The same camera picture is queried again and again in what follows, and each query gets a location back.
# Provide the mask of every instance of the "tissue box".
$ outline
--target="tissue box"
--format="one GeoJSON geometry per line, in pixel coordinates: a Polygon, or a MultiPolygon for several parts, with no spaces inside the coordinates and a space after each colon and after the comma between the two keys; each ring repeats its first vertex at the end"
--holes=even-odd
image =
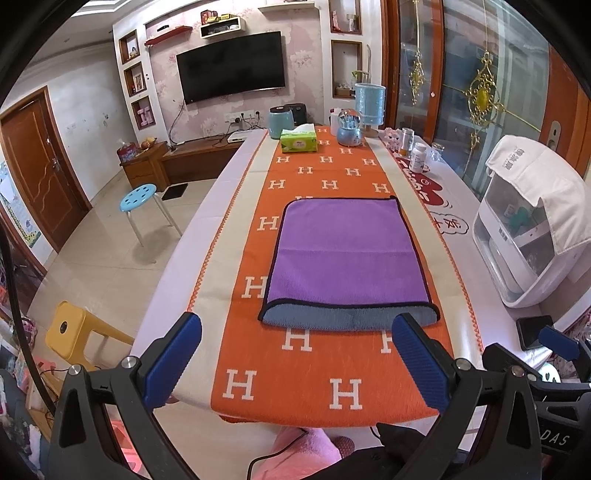
{"type": "Polygon", "coordinates": [[[295,130],[283,130],[280,141],[283,153],[318,151],[316,129],[312,124],[300,125],[295,130]]]}

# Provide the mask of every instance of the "wallpaper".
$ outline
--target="wallpaper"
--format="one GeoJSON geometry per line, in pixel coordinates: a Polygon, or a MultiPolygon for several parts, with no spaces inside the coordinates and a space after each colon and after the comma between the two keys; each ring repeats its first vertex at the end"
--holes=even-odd
{"type": "Polygon", "coordinates": [[[171,28],[178,25],[194,27],[192,32],[165,40],[150,50],[154,82],[167,129],[171,128],[183,103],[176,55],[214,41],[200,38],[200,12],[209,9],[220,15],[238,15],[246,22],[246,34],[281,31],[284,40],[284,61],[287,64],[285,88],[239,93],[187,105],[175,123],[172,132],[174,141],[225,133],[229,124],[224,122],[224,114],[233,111],[260,111],[260,126],[264,127],[269,109],[285,103],[305,103],[309,121],[326,123],[322,118],[322,51],[318,10],[295,9],[263,15],[258,8],[245,8],[248,3],[254,2],[218,0],[199,3],[197,7],[178,10],[147,26],[148,38],[164,24],[171,28]]]}

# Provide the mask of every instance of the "blue stool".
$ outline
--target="blue stool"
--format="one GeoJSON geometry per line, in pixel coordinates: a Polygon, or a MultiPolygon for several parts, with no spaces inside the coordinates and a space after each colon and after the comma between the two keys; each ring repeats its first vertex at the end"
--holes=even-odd
{"type": "Polygon", "coordinates": [[[154,201],[156,202],[156,205],[158,205],[158,208],[163,213],[165,218],[168,220],[168,223],[170,224],[170,226],[175,227],[178,234],[180,236],[183,236],[181,229],[178,227],[178,225],[174,221],[173,217],[170,215],[170,212],[166,209],[166,207],[164,206],[164,203],[162,202],[162,200],[160,199],[160,197],[156,193],[156,185],[148,183],[148,184],[142,185],[141,187],[138,187],[135,190],[132,190],[130,193],[128,193],[123,198],[123,200],[121,200],[121,204],[119,205],[119,210],[127,213],[127,219],[129,220],[129,223],[131,224],[131,228],[134,229],[135,236],[137,236],[139,243],[144,248],[145,248],[144,239],[142,238],[142,235],[138,230],[138,226],[135,224],[133,218],[131,218],[131,210],[135,210],[137,207],[142,206],[144,203],[146,203],[148,200],[150,200],[150,198],[154,199],[154,201]]]}

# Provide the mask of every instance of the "lamp shade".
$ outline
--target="lamp shade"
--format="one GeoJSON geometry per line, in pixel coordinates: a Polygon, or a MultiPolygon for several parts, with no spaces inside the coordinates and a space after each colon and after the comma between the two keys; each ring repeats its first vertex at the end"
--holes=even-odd
{"type": "Polygon", "coordinates": [[[386,104],[386,87],[373,83],[355,84],[355,109],[364,125],[382,125],[386,104]]]}

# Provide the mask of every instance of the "purple towel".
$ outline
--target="purple towel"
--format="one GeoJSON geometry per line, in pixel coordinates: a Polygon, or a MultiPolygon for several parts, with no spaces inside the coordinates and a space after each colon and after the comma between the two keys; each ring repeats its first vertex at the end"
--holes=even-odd
{"type": "Polygon", "coordinates": [[[327,331],[439,319],[396,198],[302,199],[285,208],[259,318],[327,331]]]}

